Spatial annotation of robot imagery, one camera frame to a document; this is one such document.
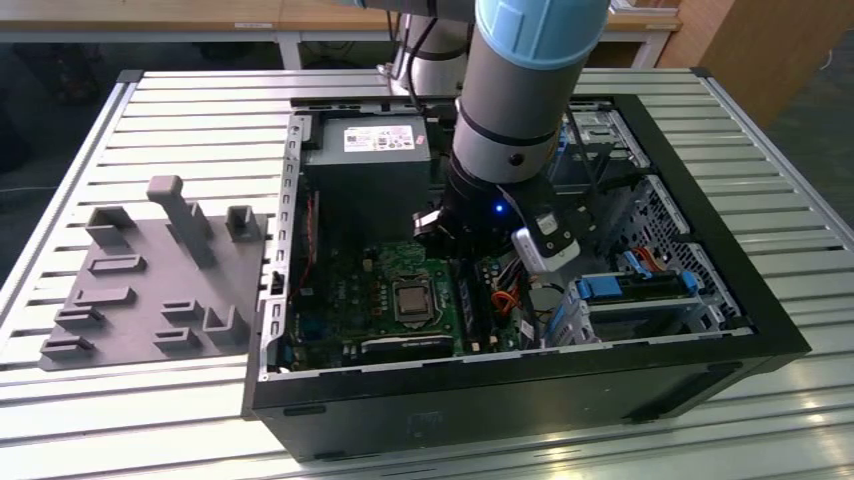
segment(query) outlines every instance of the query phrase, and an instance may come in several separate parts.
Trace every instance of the metal slatted table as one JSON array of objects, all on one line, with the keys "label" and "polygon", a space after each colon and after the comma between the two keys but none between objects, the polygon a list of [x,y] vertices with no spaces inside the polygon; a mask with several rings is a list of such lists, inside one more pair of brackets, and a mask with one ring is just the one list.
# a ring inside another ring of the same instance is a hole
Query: metal slatted table
[{"label": "metal slatted table", "polygon": [[81,225],[93,206],[160,216],[144,201],[145,184],[152,175],[178,174],[205,213],[249,204],[274,222],[288,98],[342,91],[382,95],[385,87],[369,71],[152,72],[116,85],[0,292],[0,477],[851,474],[854,236],[716,82],[685,70],[591,70],[577,92],[640,96],[813,351],[684,416],[300,465],[264,426],[238,418],[244,356],[36,368],[85,256]]}]

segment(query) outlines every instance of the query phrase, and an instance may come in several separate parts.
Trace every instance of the white sticker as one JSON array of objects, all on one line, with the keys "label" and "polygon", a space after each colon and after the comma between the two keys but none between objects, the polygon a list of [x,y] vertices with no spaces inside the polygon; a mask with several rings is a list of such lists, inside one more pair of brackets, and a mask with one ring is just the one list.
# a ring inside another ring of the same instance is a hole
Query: white sticker
[{"label": "white sticker", "polygon": [[414,150],[412,127],[350,127],[344,130],[344,152],[385,152]]},{"label": "white sticker", "polygon": [[551,213],[536,217],[536,225],[539,226],[539,231],[545,235],[551,235],[557,231],[557,219]]},{"label": "white sticker", "polygon": [[272,23],[234,23],[234,28],[272,28]]},{"label": "white sticker", "polygon": [[533,327],[524,320],[521,320],[521,322],[519,322],[519,331],[521,332],[521,334],[525,337],[528,337],[531,340],[533,340]]}]

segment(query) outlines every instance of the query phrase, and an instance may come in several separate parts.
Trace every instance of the white table leg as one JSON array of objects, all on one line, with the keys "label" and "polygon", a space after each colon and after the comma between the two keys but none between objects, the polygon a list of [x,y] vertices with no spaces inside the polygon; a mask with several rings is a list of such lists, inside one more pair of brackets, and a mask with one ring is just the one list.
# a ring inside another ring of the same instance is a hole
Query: white table leg
[{"label": "white table leg", "polygon": [[637,55],[635,56],[631,68],[655,68],[657,58],[661,56],[661,51],[664,50],[668,38],[669,32],[645,33],[645,40],[637,50]]},{"label": "white table leg", "polygon": [[281,53],[281,64],[285,70],[301,70],[302,60],[298,56],[298,32],[277,32],[276,42]]}]

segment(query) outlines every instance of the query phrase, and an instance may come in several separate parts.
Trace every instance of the black floor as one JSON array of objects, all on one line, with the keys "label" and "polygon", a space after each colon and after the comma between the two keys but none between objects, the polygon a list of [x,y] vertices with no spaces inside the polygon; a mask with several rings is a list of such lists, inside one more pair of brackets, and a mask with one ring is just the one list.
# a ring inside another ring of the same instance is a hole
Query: black floor
[{"label": "black floor", "polygon": [[765,133],[848,225],[854,224],[854,31]]},{"label": "black floor", "polygon": [[[17,260],[29,234],[50,200],[85,138],[100,104],[118,72],[144,70],[222,70],[280,68],[274,45],[254,45],[236,60],[205,59],[189,44],[105,45],[88,48],[94,77],[102,87],[100,102],[58,106],[11,53],[0,45],[0,92],[5,111],[34,148],[28,163],[0,174],[0,281]],[[304,52],[306,60],[321,52]],[[365,64],[381,52],[352,52]],[[334,60],[324,60],[332,67]],[[854,32],[833,50],[829,66],[815,74],[767,133],[797,169],[848,223],[854,223]],[[0,165],[3,153],[0,151]]]}]

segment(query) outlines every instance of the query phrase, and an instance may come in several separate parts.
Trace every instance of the wooden desk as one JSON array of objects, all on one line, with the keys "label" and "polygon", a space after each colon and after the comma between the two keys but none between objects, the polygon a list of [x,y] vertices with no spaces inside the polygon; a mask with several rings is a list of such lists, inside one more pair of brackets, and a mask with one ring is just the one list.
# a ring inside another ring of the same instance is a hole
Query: wooden desk
[{"label": "wooden desk", "polygon": [[14,31],[273,30],[281,0],[0,0]]},{"label": "wooden desk", "polygon": [[[297,45],[302,41],[388,39],[388,20],[382,10],[337,5],[332,0],[281,2],[278,46],[284,66],[289,70],[301,68]],[[629,50],[627,64],[632,68],[652,68],[669,33],[679,30],[680,26],[681,22],[675,17],[609,15],[601,42],[609,46],[639,45]]]}]

